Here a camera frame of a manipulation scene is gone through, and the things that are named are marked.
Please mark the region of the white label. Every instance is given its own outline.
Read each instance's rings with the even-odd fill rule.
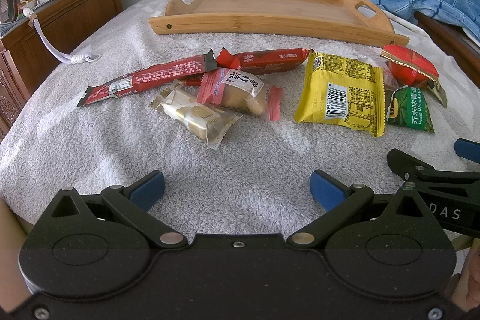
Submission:
[[[241,88],[242,90],[250,93],[252,97],[256,97],[265,85],[255,75],[234,69],[229,70],[229,72],[222,79],[222,83]]]
[[[348,87],[328,83],[325,120],[341,118],[345,121],[345,118],[349,113],[348,100],[346,99],[348,91]]]
[[[131,88],[131,78],[132,76],[126,77],[124,79],[117,80],[116,82],[111,83],[109,87],[109,95],[114,94],[117,91],[122,91],[126,90],[128,88]]]

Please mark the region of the green snack package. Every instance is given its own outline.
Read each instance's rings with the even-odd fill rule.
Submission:
[[[393,93],[387,122],[391,125],[435,132],[425,97],[422,90],[416,87],[404,86]]]

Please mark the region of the tray handle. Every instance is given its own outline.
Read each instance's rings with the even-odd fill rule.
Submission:
[[[344,0],[347,8],[355,15],[360,21],[362,21],[369,28],[378,29],[380,31],[394,32],[392,23],[386,14],[375,4],[367,0]],[[358,8],[366,6],[370,10],[375,12],[375,15],[371,18],[364,16],[359,12]]]
[[[183,0],[169,0],[166,6],[166,16],[177,16],[181,14],[191,14],[204,0],[193,0],[190,4]]]

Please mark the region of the pink snack package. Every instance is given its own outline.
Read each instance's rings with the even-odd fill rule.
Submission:
[[[264,83],[255,75],[236,69],[217,68],[203,75],[197,102],[248,109],[255,115],[278,121],[281,98],[281,88]]]

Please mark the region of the blue gripper pad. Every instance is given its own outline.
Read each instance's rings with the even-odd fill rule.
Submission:
[[[315,170],[310,176],[310,192],[326,211],[341,204],[351,190],[322,170]]]
[[[458,156],[480,163],[480,144],[475,141],[458,139],[455,142],[455,152]]]
[[[151,172],[124,190],[127,198],[144,211],[149,211],[163,197],[164,192],[165,180],[160,171]]]

